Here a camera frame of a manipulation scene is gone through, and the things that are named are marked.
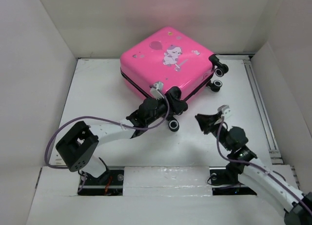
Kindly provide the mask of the pink suitcase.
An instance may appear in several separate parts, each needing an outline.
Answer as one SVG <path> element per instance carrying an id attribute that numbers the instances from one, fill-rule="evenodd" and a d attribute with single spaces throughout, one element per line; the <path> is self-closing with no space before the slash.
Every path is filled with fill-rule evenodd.
<path id="1" fill-rule="evenodd" d="M 139 42 L 120 57 L 120 72 L 127 86 L 141 99 L 151 97 L 157 86 L 170 103 L 169 129 L 178 131 L 174 118 L 187 108 L 187 102 L 209 87 L 218 92 L 229 68 L 217 55 L 172 27 L 164 27 Z"/>

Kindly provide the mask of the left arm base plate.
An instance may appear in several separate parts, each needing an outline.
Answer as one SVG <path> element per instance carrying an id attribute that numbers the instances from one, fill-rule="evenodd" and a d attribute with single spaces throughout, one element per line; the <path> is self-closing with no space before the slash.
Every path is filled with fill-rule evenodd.
<path id="1" fill-rule="evenodd" d="M 79 172 L 80 182 L 78 185 L 78 195 L 80 196 L 122 196 L 124 168 L 109 169 L 103 177 L 94 178 L 84 172 Z"/>

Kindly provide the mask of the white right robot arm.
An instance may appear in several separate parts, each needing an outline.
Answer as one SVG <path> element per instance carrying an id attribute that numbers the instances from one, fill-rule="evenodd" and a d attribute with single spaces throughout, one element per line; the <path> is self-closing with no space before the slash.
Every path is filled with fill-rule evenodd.
<path id="1" fill-rule="evenodd" d="M 226 179 L 234 184 L 243 184 L 265 200 L 283 218 L 286 225 L 310 225 L 312 223 L 312 194 L 287 183 L 283 178 L 265 166 L 257 155 L 247 147 L 248 138 L 243 128 L 224 126 L 221 112 L 214 115 L 195 116 L 203 134 L 216 138 L 217 150 L 224 147 L 229 154 L 221 155 L 228 161 Z"/>

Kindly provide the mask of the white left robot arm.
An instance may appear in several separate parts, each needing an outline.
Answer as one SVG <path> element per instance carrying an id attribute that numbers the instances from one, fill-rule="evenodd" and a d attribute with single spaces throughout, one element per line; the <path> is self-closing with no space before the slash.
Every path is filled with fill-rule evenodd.
<path id="1" fill-rule="evenodd" d="M 87 125 L 84 121 L 75 123 L 57 142 L 56 150 L 69 171 L 82 171 L 88 180 L 104 185 L 111 173 L 107 164 L 94 155 L 97 147 L 105 143 L 141 136 L 150 125 L 169 114 L 168 100 L 147 98 L 130 116 L 119 122 Z"/>

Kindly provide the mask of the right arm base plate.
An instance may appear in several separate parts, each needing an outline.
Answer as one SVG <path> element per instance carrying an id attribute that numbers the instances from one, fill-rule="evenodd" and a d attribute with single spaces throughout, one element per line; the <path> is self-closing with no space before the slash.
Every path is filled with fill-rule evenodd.
<path id="1" fill-rule="evenodd" d="M 237 175 L 232 174 L 226 167 L 209 167 L 207 184 L 211 186 L 213 196 L 257 195 L 240 183 Z"/>

